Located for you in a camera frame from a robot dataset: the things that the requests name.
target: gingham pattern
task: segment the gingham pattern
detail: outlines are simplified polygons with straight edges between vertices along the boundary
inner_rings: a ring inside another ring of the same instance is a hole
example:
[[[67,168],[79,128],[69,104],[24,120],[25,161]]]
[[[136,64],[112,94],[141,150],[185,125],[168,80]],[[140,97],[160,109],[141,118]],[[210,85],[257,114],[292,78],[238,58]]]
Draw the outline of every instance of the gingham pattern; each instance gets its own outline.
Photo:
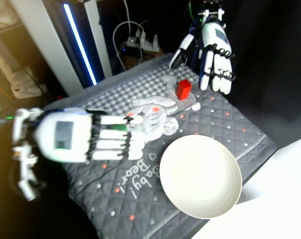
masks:
[[[126,114],[132,108],[131,100],[133,99],[149,96],[169,96],[166,90],[166,82],[161,80],[161,77],[164,75],[176,76],[178,82],[187,79],[191,84],[198,83],[198,75],[188,67],[179,67],[171,70],[168,66],[163,65],[153,71],[142,74],[136,79],[118,84],[99,96],[88,99],[81,107],[104,109],[110,115]],[[194,96],[184,101],[179,101],[177,98],[174,99],[180,110],[196,102]]]
[[[81,106],[103,108],[112,115],[122,115],[131,109],[132,99],[153,95],[167,97],[166,82],[161,80],[163,75],[175,75],[179,81],[188,79],[193,84],[198,82],[198,76],[188,67],[170,70],[167,65],[168,62],[119,83]],[[202,134],[224,144],[237,158],[243,180],[277,149],[221,94],[210,89],[201,91],[194,85],[192,98],[200,102],[201,110],[176,113],[173,117],[178,120],[179,130],[146,145],[144,163],[150,169],[159,165],[161,154],[171,142],[187,134]],[[203,223],[180,212],[165,195],[157,177],[148,179],[151,187],[144,185],[136,190],[129,180],[120,190],[119,185],[127,170],[136,164],[136,161],[125,161],[119,165],[114,160],[63,164],[70,184],[70,197],[86,212],[100,239],[176,239]],[[118,165],[100,179],[106,170]],[[142,178],[145,173],[136,175]]]

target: white bowl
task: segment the white bowl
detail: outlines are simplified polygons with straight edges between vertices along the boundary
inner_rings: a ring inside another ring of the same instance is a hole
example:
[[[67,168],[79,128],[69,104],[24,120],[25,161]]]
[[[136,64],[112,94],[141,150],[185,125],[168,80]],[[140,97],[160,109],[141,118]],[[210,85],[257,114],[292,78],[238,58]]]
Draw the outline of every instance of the white bowl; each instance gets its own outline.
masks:
[[[159,174],[170,201],[195,218],[224,214],[241,194],[242,177],[235,157],[224,145],[202,135],[174,141],[161,158]]]

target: robotic hand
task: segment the robotic hand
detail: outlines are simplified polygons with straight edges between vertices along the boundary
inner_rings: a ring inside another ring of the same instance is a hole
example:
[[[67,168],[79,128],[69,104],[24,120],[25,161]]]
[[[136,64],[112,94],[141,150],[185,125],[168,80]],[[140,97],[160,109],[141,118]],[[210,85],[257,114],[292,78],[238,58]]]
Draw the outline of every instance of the robotic hand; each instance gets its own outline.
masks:
[[[145,135],[113,129],[114,125],[140,124],[141,116],[107,116],[104,111],[67,108],[45,112],[38,108],[16,111],[13,123],[13,158],[20,161],[19,188],[28,201],[36,198],[31,186],[38,181],[31,170],[37,162],[27,140],[29,126],[43,156],[64,163],[88,163],[90,160],[137,160],[143,156]]]
[[[194,58],[201,59],[199,67],[201,90],[206,90],[209,80],[212,80],[214,91],[220,90],[228,94],[231,90],[231,82],[235,79],[230,62],[234,54],[224,31],[225,24],[222,22],[224,11],[221,0],[203,1],[201,8],[198,13],[201,16],[201,25],[184,38],[169,67],[177,68],[187,61],[194,49],[199,49],[198,56]]]

